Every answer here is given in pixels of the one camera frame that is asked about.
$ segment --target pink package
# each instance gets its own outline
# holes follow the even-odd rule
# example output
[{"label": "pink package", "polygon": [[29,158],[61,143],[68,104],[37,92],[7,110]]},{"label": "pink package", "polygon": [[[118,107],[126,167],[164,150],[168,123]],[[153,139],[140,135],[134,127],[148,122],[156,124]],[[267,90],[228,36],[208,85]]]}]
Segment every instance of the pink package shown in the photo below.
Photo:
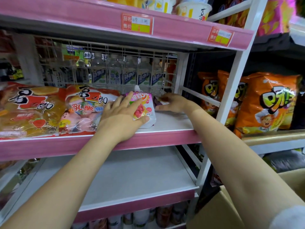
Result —
[{"label": "pink package", "polygon": [[142,116],[149,116],[149,121],[143,124],[140,128],[150,128],[156,122],[155,109],[153,106],[153,98],[151,93],[146,92],[134,92],[130,104],[138,99],[142,99],[142,103],[139,105],[138,109],[135,111],[134,119],[139,119]]},{"label": "pink package", "polygon": [[295,9],[295,0],[268,0],[257,35],[289,32],[289,21]]}]

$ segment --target metal grid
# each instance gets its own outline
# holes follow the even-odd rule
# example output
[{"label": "metal grid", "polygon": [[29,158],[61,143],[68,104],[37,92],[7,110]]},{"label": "metal grid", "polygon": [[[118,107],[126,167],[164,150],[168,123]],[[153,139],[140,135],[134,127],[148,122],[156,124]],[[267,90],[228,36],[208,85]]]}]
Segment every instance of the metal grid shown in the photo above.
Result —
[{"label": "metal grid", "polygon": [[[177,64],[178,59],[174,52],[42,37],[35,37],[35,45],[43,69],[43,82],[47,86],[66,87],[67,84],[89,84],[95,88],[116,89],[121,93],[126,93],[134,90],[134,85],[139,85],[142,91],[158,96],[165,92],[173,92],[175,88],[177,69],[173,69],[173,67]],[[94,60],[96,60],[97,53],[100,53],[99,56],[102,55],[102,60],[105,62],[104,80],[95,80],[96,66],[94,64],[96,63]],[[77,55],[79,55],[79,59],[75,59],[74,56]],[[111,59],[112,55],[117,55],[117,59]],[[130,59],[128,56],[133,57],[135,79],[133,84],[125,83],[127,58]],[[149,59],[145,74],[144,62],[141,62],[143,57]],[[117,60],[121,64],[120,67],[115,68],[119,73],[116,81],[111,80],[113,60]],[[88,71],[88,79],[82,79],[79,75],[79,72],[86,73],[84,69]],[[143,74],[148,75],[146,83],[149,83],[146,85],[139,83]]]}]

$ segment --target right hand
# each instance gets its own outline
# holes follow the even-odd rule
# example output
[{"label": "right hand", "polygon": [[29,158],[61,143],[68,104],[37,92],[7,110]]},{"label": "right hand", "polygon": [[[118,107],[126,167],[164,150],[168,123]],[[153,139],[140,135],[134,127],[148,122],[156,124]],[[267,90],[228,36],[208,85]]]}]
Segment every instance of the right hand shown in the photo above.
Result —
[{"label": "right hand", "polygon": [[185,99],[184,97],[174,94],[174,93],[166,93],[160,98],[162,101],[169,102],[169,104],[165,105],[157,105],[155,107],[156,111],[172,111],[172,112],[185,112],[185,109],[190,100]]}]

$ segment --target orange snack bag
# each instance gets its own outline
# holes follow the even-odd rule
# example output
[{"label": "orange snack bag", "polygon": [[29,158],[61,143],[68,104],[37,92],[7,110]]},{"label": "orange snack bag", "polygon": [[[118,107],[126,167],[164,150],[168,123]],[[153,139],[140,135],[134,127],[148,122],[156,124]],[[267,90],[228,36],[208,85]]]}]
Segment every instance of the orange snack bag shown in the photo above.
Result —
[{"label": "orange snack bag", "polygon": [[276,131],[297,92],[298,75],[258,72],[251,76],[234,129],[240,138],[249,133]]},{"label": "orange snack bag", "polygon": [[[222,97],[224,95],[224,90],[227,86],[229,75],[230,75],[230,73],[228,73],[226,71],[218,70],[219,101],[222,101]],[[247,77],[242,77],[238,84],[238,88],[236,90],[234,100],[232,102],[232,105],[231,105],[231,108],[229,111],[229,115],[228,115],[226,123],[225,123],[226,127],[230,127],[235,124],[237,112],[244,99],[244,96],[245,96],[245,93],[247,90],[247,86],[248,86]]]},{"label": "orange snack bag", "polygon": [[58,134],[65,89],[8,82],[0,101],[0,138]]},{"label": "orange snack bag", "polygon": [[[198,72],[198,77],[203,81],[201,93],[218,100],[217,75],[212,72]],[[210,115],[214,115],[218,111],[218,107],[204,100],[201,101],[201,107]]]},{"label": "orange snack bag", "polygon": [[120,96],[119,91],[96,89],[87,85],[67,87],[66,111],[63,113],[59,131],[62,133],[81,133],[96,131],[105,104]]}]

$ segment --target red price tag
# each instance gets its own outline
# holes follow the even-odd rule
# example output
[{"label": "red price tag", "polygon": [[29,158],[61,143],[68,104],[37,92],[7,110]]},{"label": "red price tag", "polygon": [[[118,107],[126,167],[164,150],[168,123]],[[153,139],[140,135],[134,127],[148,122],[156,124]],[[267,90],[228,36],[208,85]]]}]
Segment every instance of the red price tag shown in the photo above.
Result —
[{"label": "red price tag", "polygon": [[233,35],[234,31],[221,30],[220,28],[213,26],[207,41],[227,47],[230,44]]},{"label": "red price tag", "polygon": [[122,13],[122,30],[153,34],[153,17]]}]

